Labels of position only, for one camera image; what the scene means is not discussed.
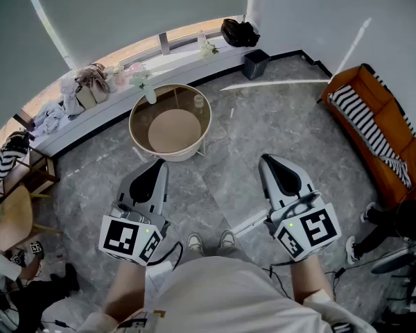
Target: black trash bin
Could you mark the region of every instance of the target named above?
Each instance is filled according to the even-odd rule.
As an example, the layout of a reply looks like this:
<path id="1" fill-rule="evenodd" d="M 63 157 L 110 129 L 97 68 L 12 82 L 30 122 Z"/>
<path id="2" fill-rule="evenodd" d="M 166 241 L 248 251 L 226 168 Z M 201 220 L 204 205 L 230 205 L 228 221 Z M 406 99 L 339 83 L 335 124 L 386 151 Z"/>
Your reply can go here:
<path id="1" fill-rule="evenodd" d="M 261 49 L 245 54 L 245 65 L 242 70 L 243 75 L 249 80 L 261 76 L 269 60 L 270 56 Z"/>

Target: striped cloth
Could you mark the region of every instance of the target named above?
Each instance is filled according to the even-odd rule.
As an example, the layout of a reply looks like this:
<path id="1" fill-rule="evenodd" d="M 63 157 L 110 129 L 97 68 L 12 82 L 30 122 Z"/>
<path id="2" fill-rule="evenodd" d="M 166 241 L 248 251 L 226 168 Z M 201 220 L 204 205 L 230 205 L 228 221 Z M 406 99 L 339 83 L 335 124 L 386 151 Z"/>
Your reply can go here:
<path id="1" fill-rule="evenodd" d="M 381 158 L 396 173 L 402 183 L 411 189 L 406 162 L 393 151 L 381 129 L 373 120 L 373 112 L 362 101 L 350 85 L 346 85 L 329 94 L 329 101 L 353 126 L 369 150 Z"/>
<path id="2" fill-rule="evenodd" d="M 5 144 L 0 148 L 0 180 L 3 180 L 15 165 L 17 158 L 22 158 L 28 153 L 29 133 L 13 132 Z"/>

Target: sticker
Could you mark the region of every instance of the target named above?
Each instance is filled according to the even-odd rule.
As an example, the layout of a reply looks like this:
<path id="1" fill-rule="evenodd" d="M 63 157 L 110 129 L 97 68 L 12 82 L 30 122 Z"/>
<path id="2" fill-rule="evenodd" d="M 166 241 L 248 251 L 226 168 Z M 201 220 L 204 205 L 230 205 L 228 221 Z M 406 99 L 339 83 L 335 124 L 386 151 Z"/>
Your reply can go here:
<path id="1" fill-rule="evenodd" d="M 103 247 L 125 255 L 132 255 L 139 226 L 120 221 L 111 221 Z"/>
<path id="2" fill-rule="evenodd" d="M 290 253 L 293 258 L 296 258 L 304 249 L 300 244 L 293 238 L 289 231 L 286 228 L 282 228 L 279 235 L 277 236 L 278 240 L 282 243 L 285 249 Z"/>
<path id="3" fill-rule="evenodd" d="M 157 322 L 160 318 L 165 317 L 165 311 L 139 312 L 131 319 L 122 322 L 117 331 L 122 333 L 154 333 L 157 327 Z"/>
<path id="4" fill-rule="evenodd" d="M 151 238 L 148 240 L 148 243 L 146 244 L 145 248 L 140 253 L 139 258 L 147 262 L 153 255 L 159 243 L 160 237 L 156 232 L 154 232 Z"/>
<path id="5" fill-rule="evenodd" d="M 301 217 L 300 222 L 304 227 L 306 237 L 311 246 L 317 246 L 337 235 L 336 229 L 325 209 Z"/>

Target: grey marble floor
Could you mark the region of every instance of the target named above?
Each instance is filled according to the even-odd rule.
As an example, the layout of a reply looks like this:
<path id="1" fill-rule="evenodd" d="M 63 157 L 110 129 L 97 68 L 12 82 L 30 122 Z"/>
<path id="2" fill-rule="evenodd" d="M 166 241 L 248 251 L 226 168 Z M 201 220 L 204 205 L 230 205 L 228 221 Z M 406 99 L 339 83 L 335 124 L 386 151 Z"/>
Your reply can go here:
<path id="1" fill-rule="evenodd" d="M 295 56 L 270 62 L 265 74 L 255 81 L 316 78 L 326 76 Z M 198 87 L 213 112 L 207 154 L 169 164 L 164 216 L 172 226 L 155 256 L 161 257 L 176 241 L 184 243 L 191 232 L 199 232 L 207 246 L 215 246 L 224 230 L 265 214 L 269 204 L 263 197 L 257 162 L 261 154 L 274 153 L 304 167 L 324 199 L 333 203 L 343 237 L 319 256 L 324 270 L 337 271 L 346 266 L 346 238 L 351 234 L 362 238 L 372 229 L 362 225 L 358 215 L 367 203 L 376 200 L 376 190 L 340 126 L 323 104 L 315 103 L 325 84 L 222 91 L 243 83 L 249 81 L 236 72 Z M 42 235 L 49 251 L 44 277 L 62 272 L 67 260 L 77 268 L 82 288 L 46 310 L 46 320 L 59 319 L 77 327 L 102 303 L 118 266 L 98 250 L 102 215 L 109 214 L 121 179 L 152 159 L 140 150 L 135 152 L 134 147 L 127 119 L 108 128 L 58 160 L 61 181 L 49 190 L 53 200 L 35 202 L 37 222 L 64 231 L 62 236 Z M 262 225 L 242 235 L 239 245 L 262 267 L 288 259 Z M 364 259 L 374 259 L 397 245 L 387 240 Z M 370 267 L 349 270 L 336 289 L 337 301 L 368 321 L 379 315 L 387 291 L 392 290 L 390 277 L 372 275 Z M 278 268 L 277 273 L 290 293 L 288 268 Z M 165 278 L 166 274 L 147 276 L 147 300 L 157 295 Z"/>

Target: white sneaker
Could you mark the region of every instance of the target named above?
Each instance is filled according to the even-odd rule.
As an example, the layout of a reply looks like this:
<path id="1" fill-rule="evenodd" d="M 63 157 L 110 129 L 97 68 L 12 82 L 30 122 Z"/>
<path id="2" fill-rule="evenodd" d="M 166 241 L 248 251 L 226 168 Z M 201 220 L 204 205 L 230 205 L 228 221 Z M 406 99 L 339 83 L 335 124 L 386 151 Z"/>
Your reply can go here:
<path id="1" fill-rule="evenodd" d="M 189 250 L 196 250 L 203 253 L 203 242 L 200 235 L 197 233 L 191 233 L 188 237 L 187 247 Z"/>
<path id="2" fill-rule="evenodd" d="M 374 207 L 374 205 L 376 205 L 376 203 L 369 203 L 367 205 L 367 207 L 365 208 L 365 211 L 361 213 L 361 222 L 367 222 L 368 221 L 368 216 L 367 216 L 367 212 L 368 210 L 370 210 L 371 208 Z"/>
<path id="3" fill-rule="evenodd" d="M 234 234 L 230 230 L 224 231 L 220 237 L 221 248 L 233 248 L 234 247 Z"/>
<path id="4" fill-rule="evenodd" d="M 347 262 L 350 265 L 353 265 L 354 262 L 361 260 L 360 257 L 354 255 L 354 246 L 356 245 L 356 240 L 354 236 L 351 236 L 347 239 L 347 243 L 345 244 L 345 250 L 347 251 Z"/>

